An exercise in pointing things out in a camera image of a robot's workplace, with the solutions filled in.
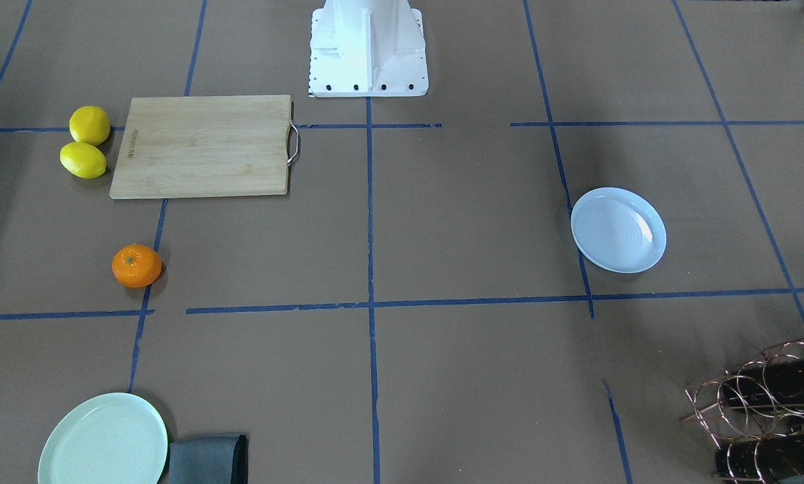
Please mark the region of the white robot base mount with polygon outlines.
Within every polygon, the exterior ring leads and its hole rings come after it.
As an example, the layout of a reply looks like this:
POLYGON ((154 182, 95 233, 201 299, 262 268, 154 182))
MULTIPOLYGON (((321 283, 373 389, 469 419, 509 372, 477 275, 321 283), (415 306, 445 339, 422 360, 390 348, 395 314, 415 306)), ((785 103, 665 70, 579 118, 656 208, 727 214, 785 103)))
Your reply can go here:
POLYGON ((326 1, 313 10, 308 94, 424 96, 424 19, 408 1, 326 1))

